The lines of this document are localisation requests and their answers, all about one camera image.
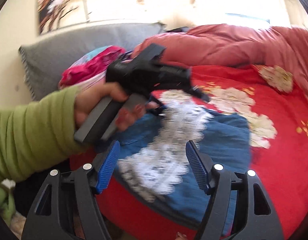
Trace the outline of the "right hand thumb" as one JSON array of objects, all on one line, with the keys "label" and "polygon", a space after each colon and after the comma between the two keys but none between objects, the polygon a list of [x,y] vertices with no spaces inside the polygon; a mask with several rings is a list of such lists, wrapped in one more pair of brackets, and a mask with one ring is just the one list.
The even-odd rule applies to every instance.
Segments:
[{"label": "right hand thumb", "polygon": [[182,234],[180,232],[177,232],[175,240],[188,240],[188,239],[187,239],[186,235],[184,235],[184,234]]}]

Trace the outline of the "green sleeve left forearm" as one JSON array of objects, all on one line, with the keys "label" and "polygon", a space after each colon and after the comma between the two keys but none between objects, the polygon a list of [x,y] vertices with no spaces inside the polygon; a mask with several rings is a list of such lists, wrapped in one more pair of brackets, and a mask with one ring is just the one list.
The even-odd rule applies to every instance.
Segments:
[{"label": "green sleeve left forearm", "polygon": [[0,108],[0,182],[22,181],[87,149],[74,140],[77,98],[78,89],[68,88],[28,105]]}]

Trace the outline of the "left hand red nails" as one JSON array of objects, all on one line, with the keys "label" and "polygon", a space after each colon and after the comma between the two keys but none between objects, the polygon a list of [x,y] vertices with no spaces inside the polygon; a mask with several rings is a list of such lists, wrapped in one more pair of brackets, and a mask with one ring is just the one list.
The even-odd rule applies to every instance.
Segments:
[{"label": "left hand red nails", "polygon": [[[74,105],[74,119],[77,128],[79,128],[85,122],[93,108],[102,98],[106,96],[110,96],[118,102],[124,102],[128,99],[128,95],[116,82],[98,82],[76,95]],[[124,131],[132,126],[138,119],[140,119],[145,114],[147,109],[157,107],[157,103],[149,102],[145,105],[136,105],[131,111],[122,108],[119,111],[117,119],[115,120],[115,125],[119,131]]]}]

